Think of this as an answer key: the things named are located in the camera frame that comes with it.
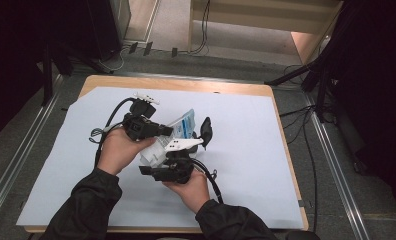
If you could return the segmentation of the white and blue refill pouch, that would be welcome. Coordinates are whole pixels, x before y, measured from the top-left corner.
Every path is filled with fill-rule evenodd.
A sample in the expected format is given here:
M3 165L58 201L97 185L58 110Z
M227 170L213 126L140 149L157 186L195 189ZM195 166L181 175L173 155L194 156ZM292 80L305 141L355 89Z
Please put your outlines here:
M189 139L192 137L195 129L195 112L190 109L180 118L169 124L173 129L169 136L158 136L156 141L145 150L140 152L140 161L145 166L158 167L165 160L165 147L174 138Z

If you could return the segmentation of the black curtain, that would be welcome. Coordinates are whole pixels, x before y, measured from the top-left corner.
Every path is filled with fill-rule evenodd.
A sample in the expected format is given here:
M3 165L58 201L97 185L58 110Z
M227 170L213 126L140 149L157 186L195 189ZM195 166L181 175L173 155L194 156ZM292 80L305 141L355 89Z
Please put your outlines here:
M332 93L362 140L355 157L396 199L396 0L344 0L331 43Z
M0 132L43 88L48 40L110 58L121 49L110 0L0 0Z

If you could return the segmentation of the glass jar with black lid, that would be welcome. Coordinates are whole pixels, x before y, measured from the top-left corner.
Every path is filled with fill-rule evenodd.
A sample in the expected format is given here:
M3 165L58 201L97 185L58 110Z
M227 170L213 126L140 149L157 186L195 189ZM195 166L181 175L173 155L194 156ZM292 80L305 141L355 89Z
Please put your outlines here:
M204 122L202 123L200 127L200 135L197 135L196 133L192 134L193 139L202 139L202 147L206 148L209 142L211 141L213 137L213 130L211 126L211 119L209 117L206 117ZM188 149L188 154L190 157L195 157L198 151L198 146L195 145L191 148Z

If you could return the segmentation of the wooden table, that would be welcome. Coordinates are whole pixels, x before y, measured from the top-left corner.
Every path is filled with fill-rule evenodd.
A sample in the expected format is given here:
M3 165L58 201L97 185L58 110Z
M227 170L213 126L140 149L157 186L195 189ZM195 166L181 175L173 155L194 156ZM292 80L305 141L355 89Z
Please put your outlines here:
M305 229L299 189L286 146L273 92L266 85L158 78L102 77L86 79L79 99L68 109L53 149L19 216L18 225L41 232L93 168L94 128L120 121L123 99L135 93L159 104L153 121L168 124L193 109L196 123L206 117L214 135L197 157L218 173L216 182L227 204L251 209L273 229Z

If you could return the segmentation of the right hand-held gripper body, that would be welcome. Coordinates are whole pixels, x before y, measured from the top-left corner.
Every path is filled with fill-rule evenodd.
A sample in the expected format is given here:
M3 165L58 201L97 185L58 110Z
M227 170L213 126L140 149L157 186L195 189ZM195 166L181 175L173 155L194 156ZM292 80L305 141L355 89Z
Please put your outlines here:
M173 139L166 147L166 161L163 167L153 168L155 181L185 184L195 169L195 160L190 157L189 149L201 145L203 139Z

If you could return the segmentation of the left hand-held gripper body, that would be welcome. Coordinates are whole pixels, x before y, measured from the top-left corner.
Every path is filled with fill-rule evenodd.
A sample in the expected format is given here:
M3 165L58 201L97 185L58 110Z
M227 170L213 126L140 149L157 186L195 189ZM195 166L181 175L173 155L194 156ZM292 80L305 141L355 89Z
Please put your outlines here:
M122 126L133 141L142 140L160 134L160 126L150 120L156 112L153 103L159 104L148 95L134 94L129 112L124 115Z

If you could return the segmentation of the person's right hand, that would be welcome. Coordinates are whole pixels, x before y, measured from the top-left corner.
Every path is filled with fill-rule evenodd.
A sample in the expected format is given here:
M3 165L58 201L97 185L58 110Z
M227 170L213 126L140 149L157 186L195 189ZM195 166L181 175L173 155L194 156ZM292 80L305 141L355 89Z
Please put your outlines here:
M198 170L192 171L190 179L185 184L164 182L163 185L175 192L194 213L210 200L207 177Z

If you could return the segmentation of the light wooden shelf unit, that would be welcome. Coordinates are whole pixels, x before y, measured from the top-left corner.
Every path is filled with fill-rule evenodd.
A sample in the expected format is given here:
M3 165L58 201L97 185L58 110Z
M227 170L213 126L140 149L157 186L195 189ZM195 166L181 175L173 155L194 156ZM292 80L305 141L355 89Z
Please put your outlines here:
M289 31L308 64L335 27L343 0L210 0L209 21Z

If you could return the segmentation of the metal floor rail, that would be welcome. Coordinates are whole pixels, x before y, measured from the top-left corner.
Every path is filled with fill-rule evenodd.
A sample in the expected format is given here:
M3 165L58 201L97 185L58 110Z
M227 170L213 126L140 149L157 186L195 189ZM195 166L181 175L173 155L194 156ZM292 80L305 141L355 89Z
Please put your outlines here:
M65 76L56 75L51 99L42 106L41 97L33 96L0 133L0 209L55 106L64 80Z
M305 94L304 99L310 107L315 105L311 95ZM341 158L312 107L305 128L309 130L303 133L316 177L313 229L324 240L371 240Z
M189 75L175 75L175 74L158 74L158 73L141 73L129 71L113 71L110 70L113 76L124 77L139 77L139 78L159 78L159 79L177 79L177 80L194 80L194 81L215 81L215 82L229 82L229 83L246 83L246 84L264 84L264 80L253 79L235 79L226 77L208 77L208 76L189 76Z

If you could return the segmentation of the person's left hand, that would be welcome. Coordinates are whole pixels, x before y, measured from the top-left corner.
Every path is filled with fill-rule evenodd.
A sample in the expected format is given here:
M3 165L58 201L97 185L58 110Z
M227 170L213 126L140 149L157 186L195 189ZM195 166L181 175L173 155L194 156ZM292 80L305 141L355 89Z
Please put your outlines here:
M97 167L108 174L117 175L140 151L151 146L155 141L155 138L133 141L122 128L114 129L104 140Z

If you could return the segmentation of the grey cabinet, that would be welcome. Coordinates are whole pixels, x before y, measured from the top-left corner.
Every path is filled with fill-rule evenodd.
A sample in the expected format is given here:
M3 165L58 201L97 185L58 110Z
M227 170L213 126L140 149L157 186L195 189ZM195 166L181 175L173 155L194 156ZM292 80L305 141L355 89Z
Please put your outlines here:
M129 0L110 0L110 4L119 39L123 42L131 19Z

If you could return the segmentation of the black tripod stand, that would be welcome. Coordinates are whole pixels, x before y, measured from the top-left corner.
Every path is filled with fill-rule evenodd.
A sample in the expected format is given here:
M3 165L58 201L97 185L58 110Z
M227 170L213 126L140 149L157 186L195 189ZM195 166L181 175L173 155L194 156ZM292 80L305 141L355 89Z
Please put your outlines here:
M321 123L325 122L324 118L324 103L327 92L328 82L330 80L330 63L331 53L322 52L315 60L301 66L300 68L288 73L275 80L265 81L265 85L278 86L284 82L306 73L307 76L301 83L301 89L304 92L311 92L315 87L318 87L317 99L315 104L315 113Z
M43 61L42 61L42 73L43 73L43 101L42 105L47 105L54 95L53 91L53 78L52 78L52 65L55 65L60 73L63 75L71 75L73 72L73 66L69 60L69 56L73 56L86 64L97 73L108 74L103 67L93 62L90 58L87 58L83 53L70 47L65 43L58 41L48 40L44 43L43 47Z

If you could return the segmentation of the white paper sheet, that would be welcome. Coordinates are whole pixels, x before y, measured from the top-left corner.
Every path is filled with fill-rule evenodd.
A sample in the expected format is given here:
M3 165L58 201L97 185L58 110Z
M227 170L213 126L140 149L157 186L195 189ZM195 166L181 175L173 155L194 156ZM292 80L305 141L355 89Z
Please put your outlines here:
M72 188L94 165L96 144L89 136L107 120L129 110L129 88L97 87L69 107L53 149L19 216L27 230L48 225ZM168 124L188 110L196 123L211 120L213 138L197 153L217 173L225 203L245 206L273 229L305 226L292 181L273 100L270 97L146 90L158 106L153 121ZM120 175L122 198L111 213L112 229L195 229L194 214L170 189L144 176L134 160Z

